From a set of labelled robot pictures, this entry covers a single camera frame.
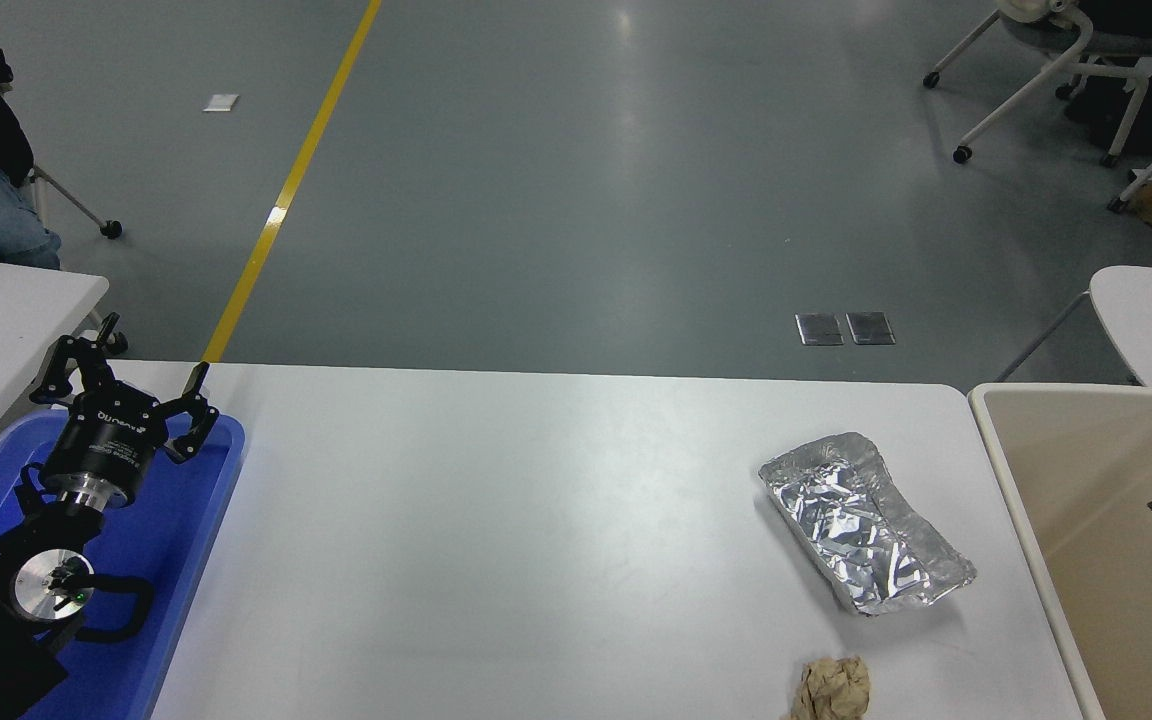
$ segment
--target crumpled brown paper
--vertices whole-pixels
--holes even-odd
[[[869,667],[859,657],[823,657],[803,667],[794,710],[781,720],[861,720],[869,710]]]

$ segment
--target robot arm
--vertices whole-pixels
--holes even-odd
[[[60,338],[29,393],[38,404],[68,404],[69,418],[46,461],[20,471],[15,497],[23,520],[0,536],[0,719],[23,715],[67,679],[56,660],[65,644],[121,642],[145,624],[152,584],[100,574],[83,547],[101,532],[106,510],[136,501],[159,448],[174,462],[188,461],[219,418],[202,395],[206,363],[168,402],[119,381],[101,350],[115,323],[118,314],[106,318],[96,341]],[[70,363],[83,381],[76,397],[69,397]],[[180,414],[191,416],[191,427],[169,437],[166,422]],[[83,607],[94,593],[131,594],[127,623],[84,628]]]

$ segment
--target aluminum foil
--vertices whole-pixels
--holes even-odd
[[[975,579],[972,562],[914,511],[859,433],[797,447],[758,475],[838,597],[861,615],[929,606]]]

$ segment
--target chair wheel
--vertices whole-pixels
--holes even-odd
[[[111,357],[122,355],[127,353],[127,347],[126,334],[115,332],[111,334],[109,340],[105,341],[105,355],[109,355]]]

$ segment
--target blue tray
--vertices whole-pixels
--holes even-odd
[[[65,410],[32,414],[0,437],[0,533],[22,520],[12,493],[20,469],[47,457],[67,416]],[[184,416],[168,420],[173,435],[184,432],[187,425]],[[197,456],[177,465],[159,452],[136,502],[106,511],[105,529],[88,543],[83,555],[97,573],[150,579],[156,590],[154,607],[145,628],[131,639],[114,644],[70,642],[58,657],[69,670],[68,680],[29,710],[26,719],[150,717],[238,478],[242,448],[242,425],[221,415]],[[127,597],[97,592],[88,604],[88,626],[121,626],[131,605]]]

